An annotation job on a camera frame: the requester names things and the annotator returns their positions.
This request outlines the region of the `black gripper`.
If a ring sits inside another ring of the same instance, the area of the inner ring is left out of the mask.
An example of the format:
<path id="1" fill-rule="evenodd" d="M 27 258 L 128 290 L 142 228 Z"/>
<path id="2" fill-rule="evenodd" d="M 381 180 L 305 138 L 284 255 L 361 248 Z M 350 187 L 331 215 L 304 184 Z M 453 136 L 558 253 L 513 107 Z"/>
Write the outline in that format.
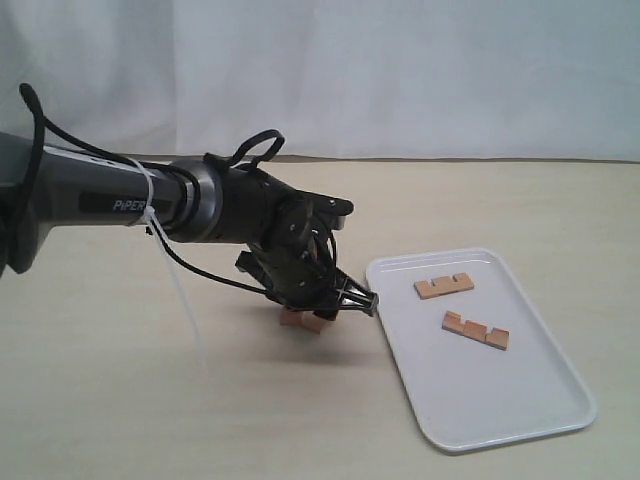
<path id="1" fill-rule="evenodd" d="M 312 234 L 299 254 L 284 247 L 264 251 L 252 244 L 240 253 L 235 267 L 263 286 L 269 299 L 293 312 L 311 312 L 323 320 L 334 320 L 339 310 L 373 317 L 378 294 L 337 269 L 327 241 Z"/>

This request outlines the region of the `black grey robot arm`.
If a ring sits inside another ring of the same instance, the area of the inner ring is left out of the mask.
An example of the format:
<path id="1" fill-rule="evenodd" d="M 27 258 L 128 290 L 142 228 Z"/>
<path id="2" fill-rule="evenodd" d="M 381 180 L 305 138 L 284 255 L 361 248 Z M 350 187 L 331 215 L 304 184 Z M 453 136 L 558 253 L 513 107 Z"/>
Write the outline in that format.
<path id="1" fill-rule="evenodd" d="M 334 232 L 353 210 L 348 200 L 216 155 L 138 167 L 1 137 L 3 268 L 28 271 L 53 228 L 131 226 L 146 208 L 163 241 L 240 245 L 236 267 L 250 290 L 290 310 L 326 320 L 376 310 L 377 295 L 337 265 Z"/>

